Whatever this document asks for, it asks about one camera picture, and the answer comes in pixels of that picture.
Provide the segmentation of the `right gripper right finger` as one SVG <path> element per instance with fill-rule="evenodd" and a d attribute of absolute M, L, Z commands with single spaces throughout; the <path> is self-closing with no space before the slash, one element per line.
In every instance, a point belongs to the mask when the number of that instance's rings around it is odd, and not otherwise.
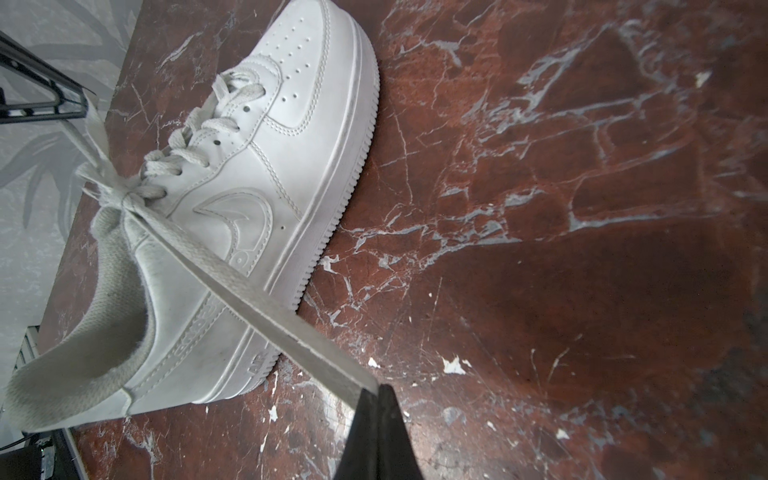
<path fill-rule="evenodd" d="M 378 391 L 377 478 L 422 480 L 394 389 L 387 384 Z"/>

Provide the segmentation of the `white sneaker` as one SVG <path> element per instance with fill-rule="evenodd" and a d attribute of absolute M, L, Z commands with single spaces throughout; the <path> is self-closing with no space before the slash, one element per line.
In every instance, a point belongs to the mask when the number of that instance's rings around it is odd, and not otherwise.
<path fill-rule="evenodd" d="M 294 204 L 308 206 L 344 122 L 351 120 L 355 133 L 370 130 L 373 135 L 380 80 L 369 39 L 334 3 L 294 1 L 254 50 L 221 74 L 237 67 L 252 67 L 260 77 L 278 82 L 269 121 L 258 129 L 255 144 L 273 163 Z M 137 175 L 126 179 L 143 178 L 168 188 L 168 195 L 150 200 L 149 206 L 167 212 L 172 223 L 214 253 L 225 254 L 231 244 L 229 212 L 243 200 L 227 201 L 223 194 L 238 186 L 242 167 L 173 206 L 172 196 L 193 181 L 190 165 L 174 176 L 144 173 L 148 156 L 167 148 L 172 135 L 166 147 L 145 157 Z M 99 202 L 99 189 L 91 184 Z M 6 390 L 8 420 L 39 432 L 230 399 L 259 386 L 286 354 L 137 222 L 119 209 L 99 205 L 91 224 L 98 250 L 94 298 L 61 343 L 13 374 Z M 255 268 L 255 284 L 296 315 L 327 243 L 320 253 L 300 246 L 287 263 L 286 277 L 270 285 L 267 278 L 286 252 L 282 239 L 270 240 Z"/>

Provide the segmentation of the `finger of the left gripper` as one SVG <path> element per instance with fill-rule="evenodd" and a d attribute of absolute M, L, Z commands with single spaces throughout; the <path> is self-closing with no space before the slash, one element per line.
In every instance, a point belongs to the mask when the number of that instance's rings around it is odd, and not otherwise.
<path fill-rule="evenodd" d="M 1 67 L 50 93 L 42 102 L 11 103 L 1 90 L 1 123 L 16 124 L 85 118 L 88 102 L 81 84 L 1 33 Z"/>

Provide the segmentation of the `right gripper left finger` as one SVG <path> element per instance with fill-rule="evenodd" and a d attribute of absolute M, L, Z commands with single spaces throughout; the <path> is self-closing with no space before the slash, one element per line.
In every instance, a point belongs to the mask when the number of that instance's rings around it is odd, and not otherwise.
<path fill-rule="evenodd" d="M 363 389 L 334 480 L 378 478 L 378 423 L 378 397 Z"/>

